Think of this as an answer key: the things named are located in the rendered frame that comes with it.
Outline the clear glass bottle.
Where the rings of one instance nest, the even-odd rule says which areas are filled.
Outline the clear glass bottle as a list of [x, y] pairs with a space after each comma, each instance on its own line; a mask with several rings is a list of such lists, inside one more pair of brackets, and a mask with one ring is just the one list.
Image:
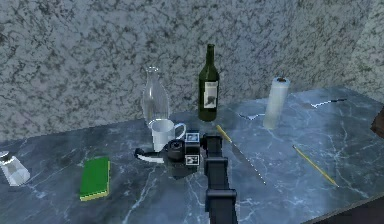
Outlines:
[[141, 106], [145, 123], [151, 127], [154, 121], [169, 118], [169, 97], [160, 82], [159, 69], [149, 66], [145, 68], [145, 72], [147, 79], [142, 93]]

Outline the white mug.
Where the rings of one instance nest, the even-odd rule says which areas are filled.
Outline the white mug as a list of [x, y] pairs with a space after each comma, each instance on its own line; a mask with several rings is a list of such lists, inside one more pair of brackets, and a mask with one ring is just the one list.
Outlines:
[[[176, 136], [175, 130], [181, 128], [182, 132]], [[171, 140], [181, 139], [186, 134], [186, 125], [184, 123], [175, 124], [169, 119], [157, 119], [151, 124], [153, 149], [160, 152], [164, 146]]]

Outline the yellow-handled knife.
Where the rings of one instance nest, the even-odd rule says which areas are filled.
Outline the yellow-handled knife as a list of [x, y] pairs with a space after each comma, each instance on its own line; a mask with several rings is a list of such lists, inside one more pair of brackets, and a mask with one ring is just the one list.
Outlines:
[[233, 142], [233, 140], [229, 137], [229, 135], [222, 129], [220, 125], [216, 126], [217, 131], [221, 134], [221, 136], [228, 141], [232, 146], [232, 153], [235, 157], [241, 161], [243, 164], [247, 165], [250, 169], [252, 169], [256, 176], [261, 180], [263, 184], [266, 184], [266, 181], [262, 177], [261, 173], [256, 169], [256, 167], [251, 163], [251, 161], [242, 153], [239, 147]]

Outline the silver fork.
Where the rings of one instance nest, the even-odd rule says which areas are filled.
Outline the silver fork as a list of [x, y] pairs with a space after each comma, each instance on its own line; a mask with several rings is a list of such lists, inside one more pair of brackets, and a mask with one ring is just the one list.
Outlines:
[[324, 102], [320, 102], [320, 103], [316, 103], [316, 104], [310, 104], [310, 106], [312, 108], [318, 108], [319, 106], [322, 106], [322, 105], [325, 105], [325, 104], [336, 103], [336, 102], [343, 102], [343, 101], [346, 101], [346, 100], [347, 100], [346, 98], [332, 99], [332, 100], [328, 100], [328, 101], [324, 101]]

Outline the green and yellow sponge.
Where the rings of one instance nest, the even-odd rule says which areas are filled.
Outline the green and yellow sponge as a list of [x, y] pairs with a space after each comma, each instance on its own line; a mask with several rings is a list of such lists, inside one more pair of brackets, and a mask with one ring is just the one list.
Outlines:
[[108, 157], [87, 160], [84, 164], [79, 198], [88, 201], [109, 194], [110, 160]]

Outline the green wine bottle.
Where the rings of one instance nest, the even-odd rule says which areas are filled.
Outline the green wine bottle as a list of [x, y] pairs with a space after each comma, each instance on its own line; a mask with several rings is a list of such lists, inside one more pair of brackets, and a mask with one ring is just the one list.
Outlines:
[[214, 44], [207, 45], [206, 62], [199, 74], [198, 117], [210, 122], [216, 119], [219, 73], [214, 65]]

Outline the brown object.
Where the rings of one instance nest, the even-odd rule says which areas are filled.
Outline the brown object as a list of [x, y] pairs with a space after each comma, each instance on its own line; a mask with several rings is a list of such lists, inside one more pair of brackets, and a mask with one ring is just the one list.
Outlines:
[[371, 130], [379, 137], [384, 139], [384, 106], [374, 118]]

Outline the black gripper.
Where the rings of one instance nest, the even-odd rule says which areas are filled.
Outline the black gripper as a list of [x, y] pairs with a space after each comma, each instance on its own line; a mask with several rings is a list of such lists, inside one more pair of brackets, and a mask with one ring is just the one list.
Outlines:
[[[170, 175], [178, 180], [197, 171], [200, 165], [200, 143], [198, 141], [171, 140], [165, 147], [165, 160]], [[164, 152], [144, 151], [136, 148], [134, 156], [150, 163], [164, 164]]]

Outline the glass salt shaker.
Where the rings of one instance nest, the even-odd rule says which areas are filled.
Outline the glass salt shaker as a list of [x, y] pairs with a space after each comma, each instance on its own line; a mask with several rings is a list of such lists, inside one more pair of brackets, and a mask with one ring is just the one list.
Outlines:
[[11, 155], [8, 151], [0, 152], [0, 168], [10, 186], [21, 186], [30, 178], [29, 171], [16, 156]]

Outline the white paper towel roll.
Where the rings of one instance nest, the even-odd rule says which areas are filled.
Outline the white paper towel roll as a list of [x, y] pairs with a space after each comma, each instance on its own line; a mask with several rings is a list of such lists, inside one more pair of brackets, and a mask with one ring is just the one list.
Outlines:
[[290, 80], [286, 77], [273, 79], [263, 120], [266, 129], [275, 129], [278, 125], [289, 86]]

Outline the yellow pencil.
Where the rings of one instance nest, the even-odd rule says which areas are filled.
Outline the yellow pencil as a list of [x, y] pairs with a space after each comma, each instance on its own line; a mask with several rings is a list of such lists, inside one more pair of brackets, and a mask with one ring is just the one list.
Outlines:
[[324, 170], [322, 170], [316, 163], [314, 163], [307, 155], [305, 155], [298, 147], [292, 145], [292, 148], [302, 157], [304, 158], [314, 169], [316, 169], [328, 182], [333, 184], [336, 187], [340, 187], [337, 182], [331, 178]]

